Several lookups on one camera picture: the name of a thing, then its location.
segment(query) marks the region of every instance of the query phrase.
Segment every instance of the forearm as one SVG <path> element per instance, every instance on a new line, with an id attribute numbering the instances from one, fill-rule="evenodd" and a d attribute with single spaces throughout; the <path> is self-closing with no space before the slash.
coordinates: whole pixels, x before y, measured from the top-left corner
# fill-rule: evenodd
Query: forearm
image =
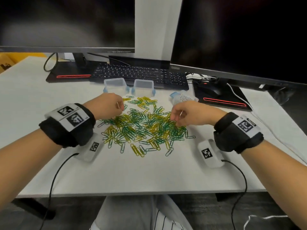
<path id="1" fill-rule="evenodd" d="M 61 148 L 38 129 L 0 149 L 0 209 L 12 201 Z"/>
<path id="2" fill-rule="evenodd" d="M 307 167 L 267 141 L 242 157 L 284 212 L 302 229 L 307 226 Z"/>

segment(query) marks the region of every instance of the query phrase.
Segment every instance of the white wall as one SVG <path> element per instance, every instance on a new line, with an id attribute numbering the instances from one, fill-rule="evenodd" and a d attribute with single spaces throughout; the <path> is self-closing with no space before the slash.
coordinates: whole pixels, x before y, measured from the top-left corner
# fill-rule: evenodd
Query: white wall
<path id="1" fill-rule="evenodd" d="M 170 60 L 181 2 L 182 0 L 135 0 L 135 53 L 113 55 Z M 88 54 L 85 57 L 104 61 L 103 58 Z"/>

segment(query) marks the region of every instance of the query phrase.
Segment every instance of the hand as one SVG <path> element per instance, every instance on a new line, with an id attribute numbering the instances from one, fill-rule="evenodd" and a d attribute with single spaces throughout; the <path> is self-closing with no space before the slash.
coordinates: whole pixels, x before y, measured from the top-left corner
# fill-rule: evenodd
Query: hand
<path id="1" fill-rule="evenodd" d="M 214 126 L 227 112 L 213 106 L 195 101 L 184 101 L 172 108 L 170 119 L 176 126 L 205 125 Z"/>
<path id="2" fill-rule="evenodd" d="M 96 120 L 111 119 L 124 110 L 122 97 L 115 93 L 103 93 L 83 105 L 93 113 Z"/>

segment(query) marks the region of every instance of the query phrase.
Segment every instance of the cardboard box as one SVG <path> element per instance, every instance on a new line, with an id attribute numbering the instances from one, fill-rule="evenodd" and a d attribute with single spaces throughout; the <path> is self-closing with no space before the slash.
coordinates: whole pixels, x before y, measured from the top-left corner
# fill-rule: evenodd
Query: cardboard box
<path id="1" fill-rule="evenodd" d="M 5 54 L 0 54 L 0 73 L 12 67 L 15 63 Z"/>

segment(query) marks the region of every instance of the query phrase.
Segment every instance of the pile of paper clips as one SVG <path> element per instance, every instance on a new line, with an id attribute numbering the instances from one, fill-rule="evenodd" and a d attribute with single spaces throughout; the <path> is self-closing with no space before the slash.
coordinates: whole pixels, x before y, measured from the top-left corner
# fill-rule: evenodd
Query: pile of paper clips
<path id="1" fill-rule="evenodd" d="M 151 100 L 147 97 L 131 100 L 134 98 L 133 96 L 127 97 L 123 99 L 124 102 L 135 104 L 144 111 L 130 108 L 127 114 L 122 114 L 114 119 L 101 120 L 102 123 L 98 127 L 111 125 L 101 133 L 108 148 L 118 144 L 121 146 L 120 152 L 124 153 L 125 145 L 129 143 L 137 156 L 144 157 L 147 152 L 160 151 L 160 145 L 165 144 L 168 150 L 165 156 L 169 156 L 174 150 L 175 141 L 195 138 L 195 136 L 188 135 L 188 130 L 185 127 L 176 127 L 176 123 L 169 119 L 171 112 L 163 112 L 162 106 L 157 108 L 157 100 Z M 153 106 L 153 113 L 149 112 L 150 105 Z"/>

